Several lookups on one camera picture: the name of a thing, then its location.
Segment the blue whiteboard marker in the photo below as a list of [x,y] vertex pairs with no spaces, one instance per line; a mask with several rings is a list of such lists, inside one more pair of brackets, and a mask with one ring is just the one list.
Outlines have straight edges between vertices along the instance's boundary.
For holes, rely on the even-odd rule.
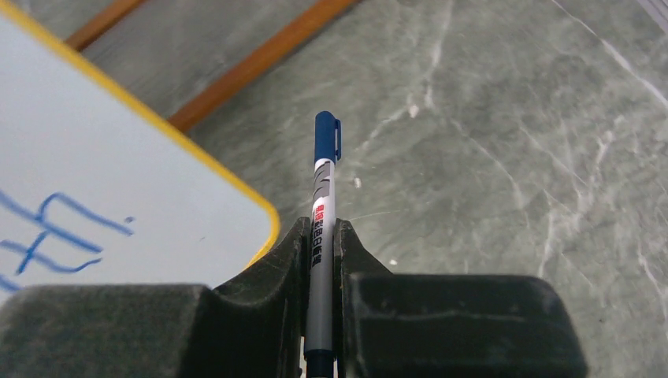
[[332,280],[333,228],[335,201],[332,171],[335,164],[329,159],[316,162],[311,217],[310,286],[306,313],[304,358],[308,377],[332,377]]

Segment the yellow framed whiteboard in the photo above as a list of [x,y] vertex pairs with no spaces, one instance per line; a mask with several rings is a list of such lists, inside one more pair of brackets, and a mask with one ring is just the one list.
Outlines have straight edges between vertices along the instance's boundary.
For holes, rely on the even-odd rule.
[[2,2],[2,301],[37,285],[215,287],[279,230],[257,191]]

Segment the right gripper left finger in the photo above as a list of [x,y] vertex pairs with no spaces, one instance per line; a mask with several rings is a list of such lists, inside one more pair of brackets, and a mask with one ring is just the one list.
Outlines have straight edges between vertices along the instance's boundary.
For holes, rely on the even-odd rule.
[[4,377],[297,377],[310,222],[215,288],[41,285],[1,308]]

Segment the blue marker cap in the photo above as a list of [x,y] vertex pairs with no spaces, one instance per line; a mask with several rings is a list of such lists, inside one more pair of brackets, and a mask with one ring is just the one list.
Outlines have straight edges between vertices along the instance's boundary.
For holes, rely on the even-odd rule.
[[321,111],[315,117],[314,160],[329,159],[337,163],[341,159],[341,122],[329,111]]

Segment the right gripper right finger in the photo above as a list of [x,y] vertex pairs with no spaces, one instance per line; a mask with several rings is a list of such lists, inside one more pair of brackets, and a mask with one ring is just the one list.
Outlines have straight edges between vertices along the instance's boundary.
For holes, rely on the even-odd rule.
[[586,377],[556,290],[535,276],[393,273],[334,234],[342,377]]

